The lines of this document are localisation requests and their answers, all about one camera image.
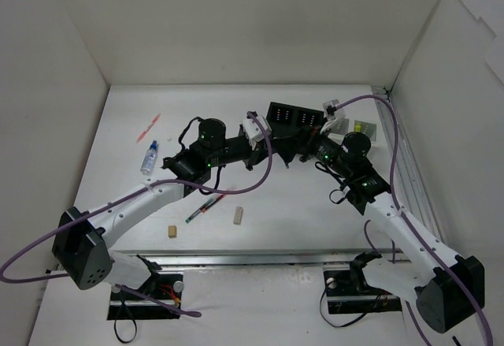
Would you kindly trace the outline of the green gel pen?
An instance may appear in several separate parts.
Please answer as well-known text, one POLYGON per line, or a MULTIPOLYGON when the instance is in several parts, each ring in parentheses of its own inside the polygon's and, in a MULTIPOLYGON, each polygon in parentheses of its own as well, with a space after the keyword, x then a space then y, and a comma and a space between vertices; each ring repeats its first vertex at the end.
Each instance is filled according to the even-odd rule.
POLYGON ((199 216, 200 214, 203 214, 206 212, 206 209, 207 207, 209 206, 208 203, 205 203, 203 204, 201 207, 199 207, 193 214, 191 214, 186 220, 185 222, 188 224, 190 223, 191 221, 193 221, 197 216, 199 216))

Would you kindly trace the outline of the orange-red gel pen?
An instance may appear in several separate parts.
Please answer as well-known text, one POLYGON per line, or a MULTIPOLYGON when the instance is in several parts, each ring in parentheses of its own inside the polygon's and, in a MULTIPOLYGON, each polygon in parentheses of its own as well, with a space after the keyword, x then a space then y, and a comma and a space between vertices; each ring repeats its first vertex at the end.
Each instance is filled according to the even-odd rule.
POLYGON ((200 211, 201 212, 206 212, 211 206, 213 206, 214 204, 216 204, 219 201, 221 201, 224 197, 225 197, 224 194, 216 194, 216 195, 212 196, 210 199, 208 199, 202 205, 202 207, 200 208, 200 211))

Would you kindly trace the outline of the small blue-capped spray bottle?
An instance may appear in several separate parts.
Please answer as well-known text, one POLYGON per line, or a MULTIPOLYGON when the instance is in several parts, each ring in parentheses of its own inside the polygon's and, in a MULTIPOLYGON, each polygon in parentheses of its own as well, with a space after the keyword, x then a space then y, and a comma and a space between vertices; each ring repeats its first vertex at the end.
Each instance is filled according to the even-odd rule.
POLYGON ((149 176, 154 171, 154 167, 158 157, 158 142, 154 140, 149 146, 146 155, 143 159, 143 163, 141 166, 141 173, 143 175, 149 176))

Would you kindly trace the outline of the red gel pen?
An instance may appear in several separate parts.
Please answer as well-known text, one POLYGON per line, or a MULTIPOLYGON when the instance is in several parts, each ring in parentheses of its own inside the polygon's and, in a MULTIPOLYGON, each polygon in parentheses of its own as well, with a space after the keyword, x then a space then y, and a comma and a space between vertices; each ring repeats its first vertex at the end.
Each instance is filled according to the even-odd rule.
POLYGON ((136 139, 136 143, 140 143, 145 136, 148 134, 148 132, 154 127, 154 125, 158 122, 159 118, 161 117, 161 114, 158 113, 152 120, 151 122, 142 130, 142 132, 139 134, 139 136, 136 139))

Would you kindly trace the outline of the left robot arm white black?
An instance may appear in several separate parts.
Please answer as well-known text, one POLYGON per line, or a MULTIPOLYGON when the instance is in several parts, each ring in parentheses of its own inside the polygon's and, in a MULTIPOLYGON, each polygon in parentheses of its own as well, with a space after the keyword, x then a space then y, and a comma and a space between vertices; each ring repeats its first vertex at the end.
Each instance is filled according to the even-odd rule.
POLYGON ((198 138, 175 156, 165 158, 163 175, 106 205, 104 210, 81 213, 71 207, 63 213, 55 236, 53 255, 81 290, 107 281, 129 287, 139 298, 157 290, 158 268, 139 256, 112 253, 110 248, 131 228, 164 206, 201 190, 213 168, 242 161, 252 169, 278 154, 284 163, 295 156, 294 142, 275 138, 263 117, 246 118, 237 137, 228 139, 222 121, 198 120, 198 138))

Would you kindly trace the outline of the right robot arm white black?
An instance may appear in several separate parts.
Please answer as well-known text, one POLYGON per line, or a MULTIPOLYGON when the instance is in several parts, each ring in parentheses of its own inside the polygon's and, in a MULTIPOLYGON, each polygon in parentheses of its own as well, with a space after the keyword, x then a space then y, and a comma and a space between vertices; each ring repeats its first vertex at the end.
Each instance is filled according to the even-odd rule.
POLYGON ((381 288, 414 303, 431 329, 446 333, 484 307, 484 266, 443 244, 397 200, 368 160, 370 148, 369 138, 360 132, 346 134, 342 143, 312 135, 302 148, 307 158, 342 177, 348 202, 378 225, 416 270, 408 273, 380 256, 359 255, 348 273, 350 286, 357 292, 381 288))

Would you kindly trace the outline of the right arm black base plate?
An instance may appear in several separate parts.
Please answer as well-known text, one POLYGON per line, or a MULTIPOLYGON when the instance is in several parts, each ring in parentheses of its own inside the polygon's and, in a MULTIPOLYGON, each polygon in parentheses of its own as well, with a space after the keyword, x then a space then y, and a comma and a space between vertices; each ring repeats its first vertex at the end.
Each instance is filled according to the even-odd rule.
POLYGON ((366 288, 363 292, 353 285, 349 270, 325 270, 323 272, 327 290, 323 308, 330 315, 362 314, 364 312, 401 312, 401 300, 378 288, 366 288))

